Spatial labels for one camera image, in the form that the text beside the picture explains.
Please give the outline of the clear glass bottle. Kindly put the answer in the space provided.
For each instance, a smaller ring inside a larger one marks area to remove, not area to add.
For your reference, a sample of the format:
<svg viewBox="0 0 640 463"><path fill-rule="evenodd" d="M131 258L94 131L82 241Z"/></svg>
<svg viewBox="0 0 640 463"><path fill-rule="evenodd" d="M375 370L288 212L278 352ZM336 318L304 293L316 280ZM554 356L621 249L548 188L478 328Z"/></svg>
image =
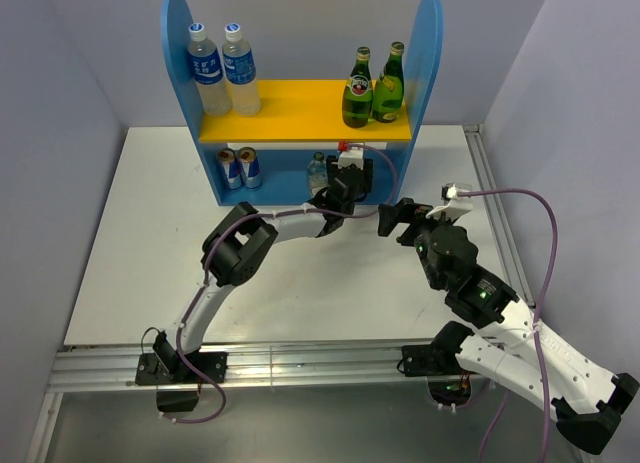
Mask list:
<svg viewBox="0 0 640 463"><path fill-rule="evenodd" d="M312 197L328 186L325 156L320 151L314 153L307 166L307 186Z"/></svg>

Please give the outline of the green Perrier bottle red label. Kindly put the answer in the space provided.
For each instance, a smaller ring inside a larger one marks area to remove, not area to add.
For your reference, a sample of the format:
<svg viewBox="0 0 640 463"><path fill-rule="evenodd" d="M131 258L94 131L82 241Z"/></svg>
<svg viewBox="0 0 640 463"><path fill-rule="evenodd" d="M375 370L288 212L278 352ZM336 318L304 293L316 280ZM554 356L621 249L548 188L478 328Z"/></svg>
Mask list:
<svg viewBox="0 0 640 463"><path fill-rule="evenodd" d="M370 117L373 103L370 56L368 47L361 46L357 49L356 62L343 91L342 119L350 128L364 127Z"/></svg>

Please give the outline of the green Perrier lemon bottle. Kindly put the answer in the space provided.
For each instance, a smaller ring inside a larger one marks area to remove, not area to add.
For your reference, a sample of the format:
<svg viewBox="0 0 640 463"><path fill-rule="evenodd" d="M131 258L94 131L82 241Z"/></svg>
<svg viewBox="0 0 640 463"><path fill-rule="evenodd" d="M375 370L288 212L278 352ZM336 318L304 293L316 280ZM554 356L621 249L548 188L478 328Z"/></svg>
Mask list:
<svg viewBox="0 0 640 463"><path fill-rule="evenodd" d="M371 116L380 123L391 123L399 116L404 99L403 53L404 44L394 41L374 88Z"/></svg>

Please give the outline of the Pocari Sweat bottle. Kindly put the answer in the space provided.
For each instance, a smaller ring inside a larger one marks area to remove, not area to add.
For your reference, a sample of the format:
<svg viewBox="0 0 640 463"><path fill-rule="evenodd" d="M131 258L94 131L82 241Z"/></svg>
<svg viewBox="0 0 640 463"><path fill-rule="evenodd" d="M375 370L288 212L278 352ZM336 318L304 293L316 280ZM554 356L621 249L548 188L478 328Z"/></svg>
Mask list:
<svg viewBox="0 0 640 463"><path fill-rule="evenodd" d="M224 82L224 73L218 48L208 37L201 23L189 28L188 55L190 68L202 101L203 110L211 116L226 115L232 108Z"/></svg>
<svg viewBox="0 0 640 463"><path fill-rule="evenodd" d="M225 26L225 38L223 63L233 108L241 116L253 116L261 110L261 100L252 48L237 23Z"/></svg>

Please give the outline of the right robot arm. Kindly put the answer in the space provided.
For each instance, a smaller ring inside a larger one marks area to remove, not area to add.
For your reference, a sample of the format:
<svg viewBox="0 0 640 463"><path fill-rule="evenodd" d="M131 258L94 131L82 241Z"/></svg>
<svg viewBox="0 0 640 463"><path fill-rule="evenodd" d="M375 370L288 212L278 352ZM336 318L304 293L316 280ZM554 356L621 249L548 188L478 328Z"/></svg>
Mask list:
<svg viewBox="0 0 640 463"><path fill-rule="evenodd" d="M397 241L416 250L429 286L445 293L455 315L426 345L402 348L407 377L466 370L494 380L536 405L577 448L599 455L639 390L581 354L543 321L505 281L477 262L478 248L456 221L470 206L439 207L404 198L379 208L379 235L398 225Z"/></svg>

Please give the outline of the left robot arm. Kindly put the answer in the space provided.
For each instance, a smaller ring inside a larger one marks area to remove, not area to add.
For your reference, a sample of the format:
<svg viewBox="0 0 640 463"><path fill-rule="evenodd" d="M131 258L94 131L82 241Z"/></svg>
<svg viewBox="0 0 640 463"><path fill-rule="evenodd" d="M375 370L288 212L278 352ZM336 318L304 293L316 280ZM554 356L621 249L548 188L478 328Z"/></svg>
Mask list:
<svg viewBox="0 0 640 463"><path fill-rule="evenodd" d="M356 216L355 206L373 183L373 160L356 153L349 149L330 157L328 185L298 207L267 213L241 202L228 213L203 243L203 283L170 329L157 332L152 351L141 355L141 374L161 375L171 383L186 381L225 299L256 274L272 246L327 236Z"/></svg>

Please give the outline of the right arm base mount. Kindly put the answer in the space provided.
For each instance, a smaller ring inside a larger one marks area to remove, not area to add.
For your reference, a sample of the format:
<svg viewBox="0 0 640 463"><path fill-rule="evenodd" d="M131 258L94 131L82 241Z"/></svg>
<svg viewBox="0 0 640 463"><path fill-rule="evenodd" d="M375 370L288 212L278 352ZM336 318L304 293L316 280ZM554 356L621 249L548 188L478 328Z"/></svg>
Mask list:
<svg viewBox="0 0 640 463"><path fill-rule="evenodd" d="M472 373L463 370L451 352L434 343L402 346L396 370L406 378L425 378L428 394L439 411L456 413L469 408L491 388L488 380L475 388Z"/></svg>

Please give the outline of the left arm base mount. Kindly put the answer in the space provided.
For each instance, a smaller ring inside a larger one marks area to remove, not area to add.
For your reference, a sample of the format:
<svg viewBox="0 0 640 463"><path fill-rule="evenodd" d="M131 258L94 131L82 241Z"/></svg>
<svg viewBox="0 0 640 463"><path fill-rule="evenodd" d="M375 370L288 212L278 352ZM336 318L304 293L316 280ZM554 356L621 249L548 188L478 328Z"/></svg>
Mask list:
<svg viewBox="0 0 640 463"><path fill-rule="evenodd" d="M216 383L223 383L227 368L226 352L196 352L189 359L196 368ZM167 370L155 353L139 357L136 370L136 386L156 387L156 407L169 414L190 413L200 399L204 380L178 360L177 370Z"/></svg>

